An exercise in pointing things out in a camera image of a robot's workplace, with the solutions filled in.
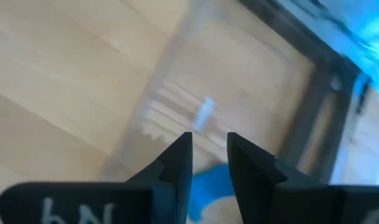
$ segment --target wooden floor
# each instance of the wooden floor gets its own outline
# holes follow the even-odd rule
[[[0,192],[123,181],[204,97],[194,172],[226,161],[228,131],[277,153],[313,66],[233,0],[0,0]]]
[[[351,135],[342,183],[379,184],[379,96],[372,91]]]

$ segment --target black metal frame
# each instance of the black metal frame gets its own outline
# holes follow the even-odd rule
[[[341,89],[335,91],[335,111],[311,173],[313,177],[328,182],[340,148],[346,117],[354,113],[350,111],[350,103],[361,70],[320,40],[276,0],[240,1],[315,65],[304,99],[280,150],[280,160],[293,167],[299,165],[322,102],[330,91],[335,91],[331,88],[331,80],[337,78],[341,84]]]
[[[0,195],[0,218],[5,224],[79,223],[85,204],[101,218],[105,218],[105,205],[114,206],[112,224],[184,224],[192,159],[192,133],[184,133],[126,182],[32,182],[10,187]],[[48,212],[46,200],[55,201]]]
[[[379,222],[379,214],[372,215],[379,210],[379,187],[327,185],[237,133],[228,133],[227,151],[244,224]]]

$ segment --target blue object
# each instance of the blue object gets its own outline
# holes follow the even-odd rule
[[[215,166],[193,176],[188,215],[193,222],[201,221],[208,205],[223,197],[235,196],[227,164]]]

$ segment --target blue plastic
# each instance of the blue plastic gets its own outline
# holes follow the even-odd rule
[[[193,222],[201,221],[203,209],[208,205],[217,199],[234,195],[227,164],[194,175],[189,198],[189,218]]]

